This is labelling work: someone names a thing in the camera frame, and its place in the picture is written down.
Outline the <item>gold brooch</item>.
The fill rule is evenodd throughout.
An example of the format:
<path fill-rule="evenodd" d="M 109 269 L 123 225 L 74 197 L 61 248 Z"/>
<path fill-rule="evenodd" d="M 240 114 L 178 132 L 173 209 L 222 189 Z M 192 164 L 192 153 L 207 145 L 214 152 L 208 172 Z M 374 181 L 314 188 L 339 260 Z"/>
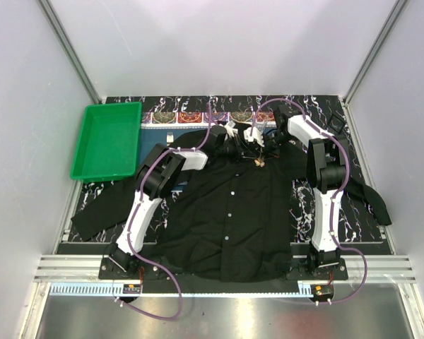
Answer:
<path fill-rule="evenodd" d="M 265 166 L 265 154 L 263 150 L 260 150 L 257 156 L 254 159 L 254 163 L 257 167 L 264 167 Z"/>

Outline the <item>black button shirt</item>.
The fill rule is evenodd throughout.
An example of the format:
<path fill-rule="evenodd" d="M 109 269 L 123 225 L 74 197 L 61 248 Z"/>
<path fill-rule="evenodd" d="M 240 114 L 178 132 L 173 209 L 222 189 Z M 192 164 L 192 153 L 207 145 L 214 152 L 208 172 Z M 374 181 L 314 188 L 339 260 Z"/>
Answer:
<path fill-rule="evenodd" d="M 291 143 L 264 166 L 214 150 L 203 169 L 179 176 L 184 188 L 158 229 L 153 255 L 226 283 L 281 277 L 292 261 L 293 182 L 306 173 L 307 156 Z"/>

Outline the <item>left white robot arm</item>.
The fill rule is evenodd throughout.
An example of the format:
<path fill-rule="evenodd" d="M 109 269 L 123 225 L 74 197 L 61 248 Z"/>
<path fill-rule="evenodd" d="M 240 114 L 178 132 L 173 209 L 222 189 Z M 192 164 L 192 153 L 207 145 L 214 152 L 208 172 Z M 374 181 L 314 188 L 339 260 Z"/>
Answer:
<path fill-rule="evenodd" d="M 134 202 L 124 231 L 110 250 L 114 272 L 125 280 L 138 273 L 135 255 L 143 248 L 153 214 L 180 183 L 182 173 L 202 170 L 214 155 L 242 157 L 246 148 L 256 151 L 263 147 L 262 131 L 249 124 L 238 126 L 232 122 L 184 133 L 170 145 L 154 145 L 137 169 Z"/>

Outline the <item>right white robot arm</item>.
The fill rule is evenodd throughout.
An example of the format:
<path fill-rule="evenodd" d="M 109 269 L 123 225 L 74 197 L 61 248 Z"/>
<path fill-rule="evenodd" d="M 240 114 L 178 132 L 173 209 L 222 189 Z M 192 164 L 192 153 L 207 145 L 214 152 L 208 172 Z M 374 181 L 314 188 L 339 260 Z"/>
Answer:
<path fill-rule="evenodd" d="M 348 146 L 299 111 L 280 105 L 273 113 L 276 131 L 266 145 L 280 145 L 290 138 L 307 146 L 306 177 L 315 200 L 314 232 L 307 255 L 307 272 L 322 280 L 339 267 L 341 250 L 336 235 L 339 209 L 347 184 Z"/>

